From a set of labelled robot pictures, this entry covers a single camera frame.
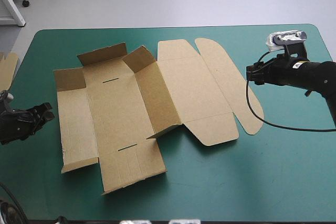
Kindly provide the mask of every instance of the gray floor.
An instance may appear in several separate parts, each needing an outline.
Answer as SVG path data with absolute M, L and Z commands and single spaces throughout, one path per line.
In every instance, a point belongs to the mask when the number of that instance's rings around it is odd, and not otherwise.
M 0 26 L 0 51 L 22 61 L 42 29 L 296 24 L 316 25 L 336 59 L 335 0 L 30 0 L 24 28 Z

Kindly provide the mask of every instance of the flat cardboard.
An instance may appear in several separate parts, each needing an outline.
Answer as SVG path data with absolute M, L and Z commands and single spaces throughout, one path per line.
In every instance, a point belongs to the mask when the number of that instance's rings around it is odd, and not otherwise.
M 236 114 L 255 134 L 261 124 L 234 99 L 244 78 L 220 45 L 196 44 L 201 54 L 186 40 L 161 41 L 158 61 L 118 44 L 79 55 L 81 68 L 55 70 L 62 172 L 99 162 L 109 193 L 165 172 L 155 138 L 179 125 L 214 145 L 238 138 Z M 251 101 L 262 114 L 252 92 Z
M 78 56 L 82 68 L 54 72 L 62 172 L 99 162 L 104 193 L 166 171 L 147 139 L 154 129 L 126 54 L 119 44 Z
M 10 52 L 5 57 L 4 53 L 0 52 L 0 92 L 11 87 L 17 61 L 17 54 Z
M 256 134 L 263 123 L 247 106 L 245 79 L 217 42 L 195 42 L 200 54 L 184 39 L 160 41 L 158 46 L 158 64 L 182 123 L 204 145 L 239 137 L 234 114 L 248 134 Z M 263 116 L 249 92 L 253 108 Z

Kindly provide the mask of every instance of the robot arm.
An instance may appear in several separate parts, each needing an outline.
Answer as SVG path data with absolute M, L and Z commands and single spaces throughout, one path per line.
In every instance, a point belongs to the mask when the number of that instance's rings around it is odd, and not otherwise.
M 8 144 L 14 140 L 25 140 L 34 135 L 48 121 L 55 118 L 49 103 L 43 103 L 28 110 L 12 110 L 9 103 L 13 96 L 4 90 L 0 92 L 0 142 Z
M 305 32 L 297 30 L 270 34 L 266 42 L 269 52 L 285 52 L 267 62 L 258 61 L 246 67 L 247 80 L 256 85 L 270 83 L 306 89 L 306 96 L 312 91 L 320 93 L 336 125 L 336 62 L 309 61 L 304 47 L 306 38 Z

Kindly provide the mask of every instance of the green table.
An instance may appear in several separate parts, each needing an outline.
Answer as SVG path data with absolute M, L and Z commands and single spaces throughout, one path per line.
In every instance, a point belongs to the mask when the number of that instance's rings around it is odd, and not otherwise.
M 312 61 L 330 60 L 312 25 L 42 30 L 14 80 L 14 108 L 50 102 L 56 119 L 24 142 L 0 146 L 1 181 L 30 219 L 200 218 L 238 221 L 336 219 L 336 135 L 264 125 L 255 136 L 238 125 L 237 141 L 203 146 L 184 126 L 158 139 L 168 172 L 101 196 L 99 165 L 61 174 L 62 152 L 53 69 L 80 66 L 76 55 L 126 42 L 154 55 L 160 40 L 206 37 L 218 41 L 245 76 L 273 31 L 302 29 Z M 266 118 L 296 127 L 333 128 L 319 94 L 252 85 Z

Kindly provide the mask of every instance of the wire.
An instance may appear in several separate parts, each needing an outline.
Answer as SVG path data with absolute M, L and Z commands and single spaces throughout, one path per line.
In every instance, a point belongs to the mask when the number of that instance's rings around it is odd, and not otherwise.
M 258 60 L 257 63 L 260 63 L 261 60 L 262 60 L 266 55 L 268 55 L 269 53 L 270 53 L 270 51 L 267 51 L 266 53 L 264 53 L 264 54 L 259 58 L 259 60 Z
M 12 201 L 15 203 L 15 205 L 16 205 L 17 209 L 19 210 L 20 214 L 22 215 L 25 223 L 29 224 L 29 221 L 28 221 L 27 216 L 25 215 L 25 212 L 23 212 L 22 207 L 20 206 L 19 202 L 16 200 L 14 195 L 11 193 L 11 191 L 2 182 L 0 182 L 0 186 L 6 191 L 6 193 L 10 196 Z
M 265 57 L 266 55 L 268 55 L 270 52 L 266 52 L 264 53 L 258 60 L 258 63 L 263 59 L 263 57 Z M 252 114 L 259 120 L 261 120 L 262 122 L 270 125 L 270 126 L 273 126 L 273 127 L 276 127 L 276 128 L 280 128 L 280 129 L 285 129 L 285 130 L 290 130 L 290 131 L 308 131 L 308 132 L 335 132 L 336 129 L 327 129 L 327 130 L 320 130 L 320 129 L 303 129 L 303 128 L 294 128 L 294 127 L 287 127 L 287 126 L 282 126 L 282 125 L 278 125 L 278 124 L 274 124 L 274 123 L 270 123 L 264 119 L 262 119 L 260 116 L 258 116 L 255 111 L 253 110 L 251 104 L 250 104 L 250 99 L 249 99 L 249 96 L 248 96 L 248 84 L 249 84 L 249 81 L 247 80 L 246 81 L 246 101 L 247 101 L 247 105 L 248 107 L 250 108 Z

